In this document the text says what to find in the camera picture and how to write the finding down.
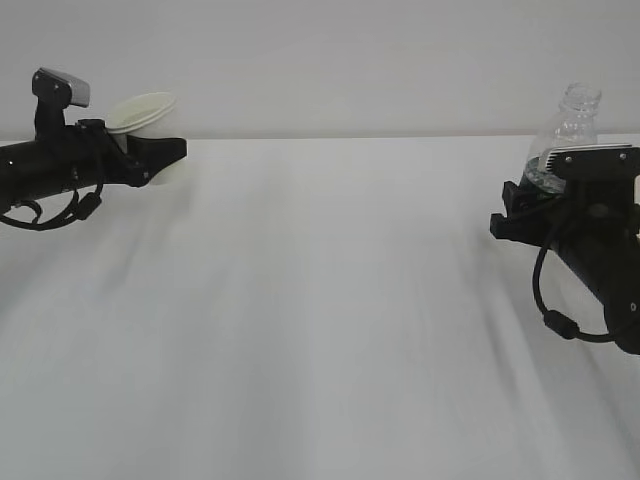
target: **white tablecloth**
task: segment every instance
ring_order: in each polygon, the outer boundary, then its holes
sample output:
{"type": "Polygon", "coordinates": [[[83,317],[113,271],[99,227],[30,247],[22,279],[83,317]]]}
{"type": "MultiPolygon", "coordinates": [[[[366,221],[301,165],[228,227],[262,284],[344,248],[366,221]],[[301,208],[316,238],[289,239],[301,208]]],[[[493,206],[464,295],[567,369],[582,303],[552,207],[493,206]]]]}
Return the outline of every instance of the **white tablecloth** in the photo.
{"type": "MultiPolygon", "coordinates": [[[[488,233],[529,141],[193,141],[0,228],[0,478],[640,477],[639,360],[547,330],[488,233]]],[[[604,328],[555,256],[543,291],[604,328]]]]}

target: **plastic bottle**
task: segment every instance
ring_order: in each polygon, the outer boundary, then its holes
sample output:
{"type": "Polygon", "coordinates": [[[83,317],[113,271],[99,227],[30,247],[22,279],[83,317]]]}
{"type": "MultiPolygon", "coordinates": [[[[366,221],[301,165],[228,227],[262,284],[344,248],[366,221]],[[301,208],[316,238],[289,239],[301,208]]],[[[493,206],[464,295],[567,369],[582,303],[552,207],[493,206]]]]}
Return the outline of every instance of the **plastic bottle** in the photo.
{"type": "Polygon", "coordinates": [[[572,83],[560,102],[560,111],[538,132],[531,144],[523,183],[549,194],[564,191],[565,181],[538,168],[538,157],[548,148],[598,143],[594,117],[598,113],[600,90],[583,83],[572,83]]]}

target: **cup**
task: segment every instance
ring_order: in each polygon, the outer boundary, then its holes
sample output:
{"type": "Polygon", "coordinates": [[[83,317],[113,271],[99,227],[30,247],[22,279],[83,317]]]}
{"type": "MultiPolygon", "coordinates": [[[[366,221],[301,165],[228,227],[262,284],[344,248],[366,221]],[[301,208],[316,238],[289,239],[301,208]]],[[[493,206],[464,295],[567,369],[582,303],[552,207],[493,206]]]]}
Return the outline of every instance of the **cup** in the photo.
{"type": "MultiPolygon", "coordinates": [[[[127,153],[127,135],[139,138],[179,137],[176,97],[168,92],[154,92],[130,98],[116,105],[105,119],[107,131],[123,152],[127,153]]],[[[149,182],[162,185],[176,181],[186,173],[182,159],[159,172],[149,182]]]]}

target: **cable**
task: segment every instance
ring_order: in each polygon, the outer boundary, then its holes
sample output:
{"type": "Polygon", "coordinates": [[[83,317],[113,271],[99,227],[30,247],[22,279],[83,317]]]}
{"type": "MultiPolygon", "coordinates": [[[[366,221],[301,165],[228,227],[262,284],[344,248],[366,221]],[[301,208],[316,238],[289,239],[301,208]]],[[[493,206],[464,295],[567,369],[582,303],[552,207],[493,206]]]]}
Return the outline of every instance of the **cable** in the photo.
{"type": "Polygon", "coordinates": [[[564,215],[557,221],[549,233],[544,239],[540,250],[538,251],[538,256],[536,258],[536,263],[533,267],[533,276],[532,276],[532,288],[533,288],[533,298],[536,302],[536,306],[538,310],[542,313],[544,323],[551,330],[556,332],[561,337],[570,340],[573,338],[577,338],[578,340],[582,340],[583,342],[588,343],[609,343],[613,342],[617,336],[626,333],[628,330],[632,328],[640,326],[640,322],[638,319],[640,315],[634,316],[632,320],[624,324],[623,326],[604,334],[592,334],[585,333],[580,330],[578,324],[567,317],[566,315],[558,312],[557,310],[549,310],[547,305],[544,303],[542,299],[542,292],[540,291],[540,275],[542,273],[542,266],[544,264],[544,260],[547,256],[547,252],[551,248],[551,244],[556,240],[560,232],[569,226],[570,223],[578,223],[582,220],[582,215],[579,215],[573,222],[568,222],[572,214],[571,209],[567,209],[564,215]]]}
{"type": "Polygon", "coordinates": [[[87,148],[91,151],[91,155],[93,156],[93,159],[95,161],[95,190],[93,192],[87,193],[84,197],[82,197],[82,199],[80,199],[78,189],[74,187],[73,197],[71,198],[69,204],[58,215],[47,220],[46,222],[38,223],[38,220],[42,215],[42,207],[40,207],[38,202],[34,200],[25,200],[20,202],[20,205],[31,208],[36,214],[36,218],[31,223],[22,222],[6,215],[0,215],[0,223],[4,223],[15,228],[21,228],[23,230],[32,230],[39,232],[54,230],[70,225],[77,220],[86,220],[96,210],[96,208],[100,206],[100,204],[102,203],[100,194],[102,193],[105,184],[105,172],[104,165],[102,163],[102,155],[95,147],[94,142],[92,142],[92,139],[90,138],[91,131],[85,128],[81,128],[80,131],[82,132],[82,139],[87,148]]]}

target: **white wall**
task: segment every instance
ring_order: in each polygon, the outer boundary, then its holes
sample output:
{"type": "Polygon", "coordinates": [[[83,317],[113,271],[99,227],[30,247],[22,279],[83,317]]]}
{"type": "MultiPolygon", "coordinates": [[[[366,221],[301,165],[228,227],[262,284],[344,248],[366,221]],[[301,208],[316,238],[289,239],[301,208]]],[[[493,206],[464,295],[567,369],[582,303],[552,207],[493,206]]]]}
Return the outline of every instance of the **white wall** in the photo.
{"type": "Polygon", "coordinates": [[[573,80],[640,130],[639,45],[638,0],[5,0],[0,136],[30,134],[40,65],[93,115],[171,89],[196,136],[529,131],[573,80]]]}

